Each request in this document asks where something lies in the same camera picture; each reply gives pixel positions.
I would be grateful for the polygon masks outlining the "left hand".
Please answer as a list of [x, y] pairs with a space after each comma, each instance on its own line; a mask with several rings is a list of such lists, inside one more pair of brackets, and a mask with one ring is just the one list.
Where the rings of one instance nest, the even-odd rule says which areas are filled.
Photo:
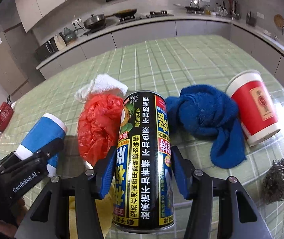
[[0, 220], [0, 233], [8, 236], [9, 238], [14, 238], [17, 228], [28, 211], [23, 198], [20, 198], [17, 203], [12, 206], [12, 211], [17, 225], [9, 224]]

